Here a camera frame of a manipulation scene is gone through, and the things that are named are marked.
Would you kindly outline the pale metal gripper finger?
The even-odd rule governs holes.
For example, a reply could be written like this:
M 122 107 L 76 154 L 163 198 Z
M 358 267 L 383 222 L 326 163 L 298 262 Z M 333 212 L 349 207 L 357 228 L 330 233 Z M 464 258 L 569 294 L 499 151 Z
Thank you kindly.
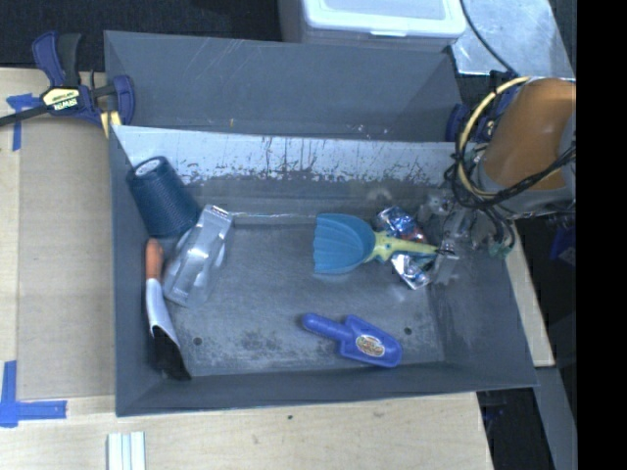
M 442 226 L 440 216 L 429 206 L 421 205 L 418 209 L 418 223 L 424 234 L 427 244 L 440 244 L 442 240 Z
M 459 261 L 459 255 L 451 250 L 439 250 L 434 261 L 431 281 L 436 285 L 448 285 Z

